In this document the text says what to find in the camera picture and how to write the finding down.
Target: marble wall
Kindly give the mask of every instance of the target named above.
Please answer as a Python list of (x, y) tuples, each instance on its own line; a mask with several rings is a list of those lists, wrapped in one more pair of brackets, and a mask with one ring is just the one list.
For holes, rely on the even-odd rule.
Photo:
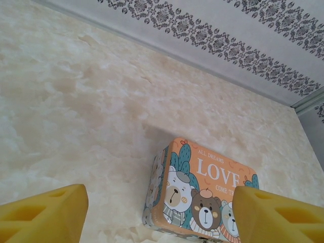
[(293, 109), (29, 0), (1, 1), (0, 26), (0, 204), (84, 183), (81, 242), (169, 242), (141, 214), (154, 155), (181, 135), (324, 206)]

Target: hole in yellow plastic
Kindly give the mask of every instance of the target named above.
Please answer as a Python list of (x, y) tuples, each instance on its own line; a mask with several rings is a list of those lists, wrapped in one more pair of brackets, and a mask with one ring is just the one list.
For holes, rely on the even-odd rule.
[(324, 241), (324, 231), (323, 230), (302, 230), (302, 232), (310, 238), (314, 243), (323, 243)]
[(312, 224), (321, 223), (322, 221), (318, 219), (311, 212), (301, 209), (301, 208), (276, 208), (278, 213), (280, 213), (285, 219), (290, 223), (302, 223), (302, 224)]
[(271, 199), (271, 197), (269, 197), (268, 195), (264, 195), (262, 193), (255, 193), (255, 196), (257, 196), (260, 199)]
[(0, 243), (5, 243), (18, 231), (19, 229), (0, 229)]
[(31, 221), (38, 214), (40, 214), (46, 207), (45, 206), (23, 206), (18, 208), (9, 214), (7, 214), (2, 220), (4, 221)]
[(50, 195), (50, 197), (59, 197), (59, 196), (62, 196), (64, 193), (65, 193), (65, 191), (56, 192), (56, 193)]

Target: patterned wallpaper border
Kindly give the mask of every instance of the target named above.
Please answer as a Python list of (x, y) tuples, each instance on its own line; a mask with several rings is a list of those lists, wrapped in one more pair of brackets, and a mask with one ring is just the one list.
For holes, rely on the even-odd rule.
[(317, 115), (319, 118), (324, 118), (324, 103), (315, 107), (315, 110), (318, 110)]
[(324, 24), (287, 0), (224, 0), (324, 61)]
[(236, 40), (230, 34), (213, 28), (208, 23), (203, 24), (200, 19), (194, 19), (193, 15), (182, 14), (181, 9), (174, 9), (168, 2), (159, 3), (159, 0), (97, 0), (97, 2), (101, 4), (107, 2), (109, 8), (120, 9), (123, 14), (131, 14), (137, 20), (142, 19), (145, 24), (164, 30), (165, 33), (170, 33), (185, 43), (208, 51), (299, 96), (307, 96), (321, 85), (265, 53)]

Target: cartoon bear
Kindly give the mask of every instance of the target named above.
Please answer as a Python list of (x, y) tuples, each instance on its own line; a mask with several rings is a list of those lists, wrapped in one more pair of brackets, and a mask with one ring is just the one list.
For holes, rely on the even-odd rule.
[(238, 229), (234, 218), (232, 202), (227, 203), (227, 201), (222, 200), (222, 207), (223, 224), (220, 227), (220, 238), (232, 243), (240, 243), (241, 241), (238, 236)]
[(209, 237), (219, 238), (221, 200), (218, 197), (213, 197), (213, 193), (208, 189), (203, 189), (200, 192), (193, 189), (191, 195), (191, 229)]
[(154, 225), (154, 223), (153, 223), (152, 213), (151, 213), (151, 210), (149, 208), (144, 209), (142, 222), (149, 229), (152, 229), (152, 230), (158, 230), (159, 229), (159, 227), (156, 227)]
[(194, 188), (189, 182), (187, 174), (169, 167), (163, 214), (170, 224), (181, 226), (184, 223), (185, 211), (192, 201), (191, 189)]
[(164, 151), (161, 151), (154, 159), (153, 169), (151, 173), (150, 185), (148, 187), (146, 196), (146, 206), (150, 209), (157, 198), (158, 186), (161, 182), (161, 174), (163, 172), (163, 159)]

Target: bear ear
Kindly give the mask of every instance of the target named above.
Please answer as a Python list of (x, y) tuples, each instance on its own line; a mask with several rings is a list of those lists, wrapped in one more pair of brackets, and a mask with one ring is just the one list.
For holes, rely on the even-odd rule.
[(192, 189), (191, 190), (191, 196), (194, 197), (199, 193), (199, 191), (197, 189)]
[(222, 202), (221, 200), (216, 196), (214, 197), (215, 201), (217, 202), (218, 206), (221, 207), (222, 206)]
[(227, 205), (227, 201), (226, 200), (222, 200), (222, 206), (224, 207), (225, 205)]
[(176, 168), (174, 168), (173, 166), (170, 166), (170, 167), (169, 167), (169, 172), (170, 172), (170, 171), (176, 171)]

